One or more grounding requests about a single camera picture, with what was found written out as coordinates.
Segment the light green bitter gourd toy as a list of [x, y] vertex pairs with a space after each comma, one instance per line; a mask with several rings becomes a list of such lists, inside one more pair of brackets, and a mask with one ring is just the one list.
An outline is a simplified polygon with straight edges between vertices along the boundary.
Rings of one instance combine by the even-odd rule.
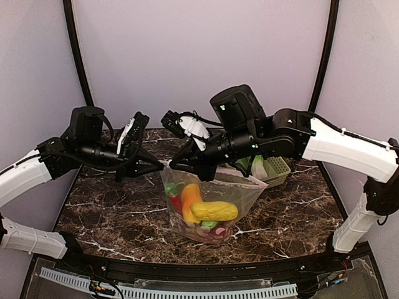
[[219, 222], [217, 222], [217, 221], [202, 221], [201, 227], [203, 229], [213, 230], [215, 227], [218, 226], [218, 224], [219, 224]]

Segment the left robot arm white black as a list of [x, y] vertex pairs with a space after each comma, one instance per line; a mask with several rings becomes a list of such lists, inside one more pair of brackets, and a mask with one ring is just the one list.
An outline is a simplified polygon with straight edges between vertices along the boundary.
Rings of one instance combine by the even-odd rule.
[[[60, 137], [50, 138], [1, 171], [1, 205], [54, 181], [71, 170], [88, 166], [115, 173], [120, 182], [161, 171], [163, 164], [142, 148], [149, 117], [138, 112], [115, 133], [99, 107], [72, 110], [70, 124]], [[1, 217], [1, 248], [62, 259], [80, 250], [69, 233], [47, 232]]]

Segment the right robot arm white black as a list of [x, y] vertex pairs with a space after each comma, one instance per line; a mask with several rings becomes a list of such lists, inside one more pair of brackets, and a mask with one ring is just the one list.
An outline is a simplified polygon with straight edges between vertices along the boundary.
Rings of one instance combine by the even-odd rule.
[[349, 253], [383, 216], [398, 210], [398, 142], [375, 141], [338, 128], [315, 113], [283, 108], [267, 116], [249, 85], [230, 87], [210, 104], [218, 117], [219, 135], [209, 121], [193, 112], [167, 112], [162, 125], [190, 141], [170, 161], [173, 169], [212, 181], [216, 168], [261, 155], [326, 162], [366, 175], [355, 209], [332, 236], [332, 249]]

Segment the red chili pepper toy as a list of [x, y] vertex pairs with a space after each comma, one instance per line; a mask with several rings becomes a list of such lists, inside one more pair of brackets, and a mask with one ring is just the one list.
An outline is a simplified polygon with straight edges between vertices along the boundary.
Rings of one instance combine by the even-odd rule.
[[170, 202], [174, 208], [174, 210], [179, 213], [180, 215], [182, 215], [182, 205], [181, 205], [181, 200], [180, 200], [180, 195], [176, 194], [176, 195], [169, 195], [169, 199]]

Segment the clear zip top bag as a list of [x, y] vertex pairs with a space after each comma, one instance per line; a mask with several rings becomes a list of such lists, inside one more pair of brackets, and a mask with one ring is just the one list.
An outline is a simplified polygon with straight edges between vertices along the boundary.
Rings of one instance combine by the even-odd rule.
[[246, 216], [268, 184], [239, 171], [218, 167], [214, 180], [172, 169], [163, 161], [160, 172], [165, 189], [170, 229], [203, 244], [227, 242], [233, 226]]

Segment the yellow corn toy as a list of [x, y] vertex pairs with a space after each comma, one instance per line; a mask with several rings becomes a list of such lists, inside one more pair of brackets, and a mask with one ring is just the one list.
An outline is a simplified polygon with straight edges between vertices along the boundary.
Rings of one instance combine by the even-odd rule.
[[191, 205], [193, 215], [201, 221], [233, 221], [238, 217], [238, 208], [229, 202], [201, 202]]

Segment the green bell pepper toy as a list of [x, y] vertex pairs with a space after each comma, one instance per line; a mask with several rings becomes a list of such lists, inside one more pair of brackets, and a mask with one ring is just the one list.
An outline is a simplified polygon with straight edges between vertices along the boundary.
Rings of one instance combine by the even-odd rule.
[[180, 194], [180, 185], [175, 183], [165, 184], [165, 194], [167, 196], [177, 196]]

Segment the pale green plastic basket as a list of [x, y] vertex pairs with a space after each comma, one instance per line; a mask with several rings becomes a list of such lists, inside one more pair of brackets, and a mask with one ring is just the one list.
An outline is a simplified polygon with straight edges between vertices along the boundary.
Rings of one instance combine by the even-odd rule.
[[264, 167], [268, 178], [260, 181], [266, 183], [268, 189], [282, 185], [291, 173], [290, 167], [282, 157], [264, 159]]

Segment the red strawberry toy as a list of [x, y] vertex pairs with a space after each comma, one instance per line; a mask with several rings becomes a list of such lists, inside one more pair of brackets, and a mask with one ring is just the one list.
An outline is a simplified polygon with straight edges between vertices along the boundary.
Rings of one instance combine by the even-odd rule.
[[205, 239], [209, 242], [219, 242], [229, 238], [232, 234], [232, 229], [225, 226], [217, 226], [214, 229], [205, 233]]

